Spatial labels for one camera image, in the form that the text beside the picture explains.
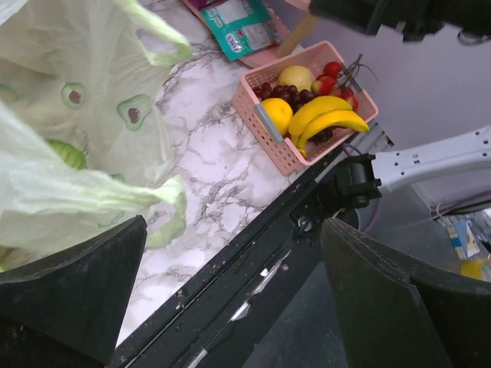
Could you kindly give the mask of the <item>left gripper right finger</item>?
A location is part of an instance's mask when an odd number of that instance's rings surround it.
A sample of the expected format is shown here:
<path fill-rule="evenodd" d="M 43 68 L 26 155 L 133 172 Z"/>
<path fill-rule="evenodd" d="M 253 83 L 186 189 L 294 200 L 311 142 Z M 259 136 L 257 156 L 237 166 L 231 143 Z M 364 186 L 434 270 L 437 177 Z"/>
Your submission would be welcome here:
<path fill-rule="evenodd" d="M 490 284 L 327 219 L 321 246 L 350 367 L 488 367 Z"/>

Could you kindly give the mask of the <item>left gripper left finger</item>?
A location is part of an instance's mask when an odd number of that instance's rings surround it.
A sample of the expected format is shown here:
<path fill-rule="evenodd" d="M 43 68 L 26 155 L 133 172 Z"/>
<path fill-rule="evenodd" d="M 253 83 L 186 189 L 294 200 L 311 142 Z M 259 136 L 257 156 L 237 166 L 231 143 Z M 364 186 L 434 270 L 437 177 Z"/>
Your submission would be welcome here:
<path fill-rule="evenodd" d="M 1 274 L 3 367 L 105 367 L 147 240 L 135 216 Z"/>

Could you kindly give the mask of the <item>green toy cabbage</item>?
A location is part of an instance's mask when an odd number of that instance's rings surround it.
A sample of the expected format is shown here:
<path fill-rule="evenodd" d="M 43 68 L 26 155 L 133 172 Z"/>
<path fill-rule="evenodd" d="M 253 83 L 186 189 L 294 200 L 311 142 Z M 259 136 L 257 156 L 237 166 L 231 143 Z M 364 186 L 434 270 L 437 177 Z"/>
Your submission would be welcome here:
<path fill-rule="evenodd" d="M 82 170 L 87 168 L 85 155 L 70 143 L 56 139 L 48 139 L 47 142 L 72 169 Z"/>

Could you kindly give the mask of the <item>light green plastic grocery bag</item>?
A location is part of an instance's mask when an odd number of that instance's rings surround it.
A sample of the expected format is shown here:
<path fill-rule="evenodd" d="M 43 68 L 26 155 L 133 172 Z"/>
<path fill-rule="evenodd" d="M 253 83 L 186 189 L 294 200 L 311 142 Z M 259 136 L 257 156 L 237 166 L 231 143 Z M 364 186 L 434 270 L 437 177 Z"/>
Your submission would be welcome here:
<path fill-rule="evenodd" d="M 140 215 L 149 248 L 186 227 L 157 94 L 188 40 L 137 1 L 1 3 L 1 247 L 46 255 Z M 48 144 L 70 143 L 72 169 Z"/>

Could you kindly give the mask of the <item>yellow toy bananas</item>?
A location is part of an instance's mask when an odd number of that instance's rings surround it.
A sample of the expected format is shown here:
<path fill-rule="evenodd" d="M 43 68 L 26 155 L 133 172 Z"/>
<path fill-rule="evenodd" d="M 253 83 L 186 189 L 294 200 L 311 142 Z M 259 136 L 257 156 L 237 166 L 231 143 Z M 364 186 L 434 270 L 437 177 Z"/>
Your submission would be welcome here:
<path fill-rule="evenodd" d="M 293 115 L 288 133 L 294 146 L 303 150 L 310 138 L 332 127 L 361 133 L 370 130 L 365 120 L 354 112 L 347 101 L 339 97 L 321 96 L 306 103 Z"/>

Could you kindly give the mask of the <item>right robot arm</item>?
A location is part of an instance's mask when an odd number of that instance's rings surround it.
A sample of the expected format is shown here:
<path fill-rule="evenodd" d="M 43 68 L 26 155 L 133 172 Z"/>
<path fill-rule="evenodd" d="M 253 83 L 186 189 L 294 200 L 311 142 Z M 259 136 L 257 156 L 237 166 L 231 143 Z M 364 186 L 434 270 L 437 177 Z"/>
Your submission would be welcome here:
<path fill-rule="evenodd" d="M 458 27 L 459 42 L 490 39 L 488 1 L 312 1 L 313 15 L 336 21 L 364 35 L 381 26 L 400 32 L 405 42 L 422 41 L 445 24 Z M 359 209 L 416 182 L 490 166 L 490 128 L 396 152 L 365 153 L 337 163 L 316 188 L 327 212 Z"/>

